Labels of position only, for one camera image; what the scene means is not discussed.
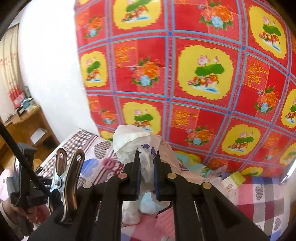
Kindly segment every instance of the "white paper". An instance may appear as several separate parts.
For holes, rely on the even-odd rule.
[[[30,137],[31,141],[33,142],[33,144],[36,144],[37,141],[39,141],[41,139],[41,137],[44,136],[46,132],[44,132],[44,130],[42,130],[41,128],[38,128],[34,134]]]

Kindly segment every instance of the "beige curtain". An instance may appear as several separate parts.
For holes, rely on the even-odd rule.
[[[23,88],[17,49],[18,28],[19,25],[17,24],[8,29],[0,41],[0,78],[2,78],[1,81],[4,82],[15,107],[20,104],[21,98],[18,97],[22,93],[20,89]]]

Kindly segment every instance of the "metal pin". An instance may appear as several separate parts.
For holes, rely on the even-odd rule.
[[[125,179],[128,175],[124,172],[118,174],[118,178]]]
[[[212,184],[206,182],[206,183],[203,183],[203,184],[202,184],[202,187],[203,187],[204,189],[211,189]]]
[[[85,183],[83,184],[83,187],[84,187],[84,188],[91,188],[91,186],[92,186],[92,183],[91,183],[91,182],[85,182]]]
[[[176,177],[177,177],[177,174],[175,174],[173,172],[171,172],[171,173],[168,174],[168,178],[169,179],[175,179]]]

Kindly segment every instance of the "wooden desk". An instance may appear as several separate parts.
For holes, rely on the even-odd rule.
[[[52,132],[40,106],[36,106],[30,113],[15,117],[5,127],[16,143],[24,142],[37,148],[34,159],[44,161],[48,155],[59,145],[59,141]],[[45,135],[34,145],[30,137],[38,129],[47,130]],[[5,141],[0,137],[0,164],[5,169],[14,165],[14,155]]]

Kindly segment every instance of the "metal clip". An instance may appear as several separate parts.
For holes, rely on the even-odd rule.
[[[64,206],[64,214],[61,223],[72,222],[77,210],[76,189],[85,154],[81,149],[74,152],[67,166],[67,153],[63,148],[57,150],[55,169],[53,173],[50,191],[52,195],[48,198],[50,213],[59,206],[60,195]]]

